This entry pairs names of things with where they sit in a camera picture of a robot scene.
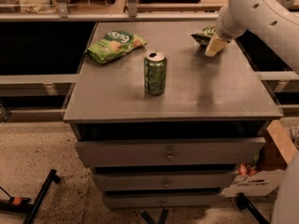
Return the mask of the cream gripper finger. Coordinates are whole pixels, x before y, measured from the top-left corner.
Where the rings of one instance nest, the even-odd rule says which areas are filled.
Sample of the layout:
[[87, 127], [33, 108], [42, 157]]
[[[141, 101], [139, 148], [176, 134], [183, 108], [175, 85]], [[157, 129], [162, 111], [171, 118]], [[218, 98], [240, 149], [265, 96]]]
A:
[[217, 53], [223, 50], [228, 43], [228, 40], [225, 40], [217, 34], [214, 34], [209, 40], [209, 43], [206, 47], [205, 55], [208, 57], [214, 57]]

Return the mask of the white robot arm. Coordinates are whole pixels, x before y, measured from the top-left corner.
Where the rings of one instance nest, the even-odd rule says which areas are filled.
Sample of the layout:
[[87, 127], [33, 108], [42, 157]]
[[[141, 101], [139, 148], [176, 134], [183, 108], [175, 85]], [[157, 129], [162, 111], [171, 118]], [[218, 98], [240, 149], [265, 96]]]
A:
[[[257, 35], [295, 73], [299, 73], [299, 19], [289, 11], [294, 0], [228, 0], [217, 18], [206, 55], [246, 31]], [[271, 224], [299, 224], [299, 152], [285, 170]]]

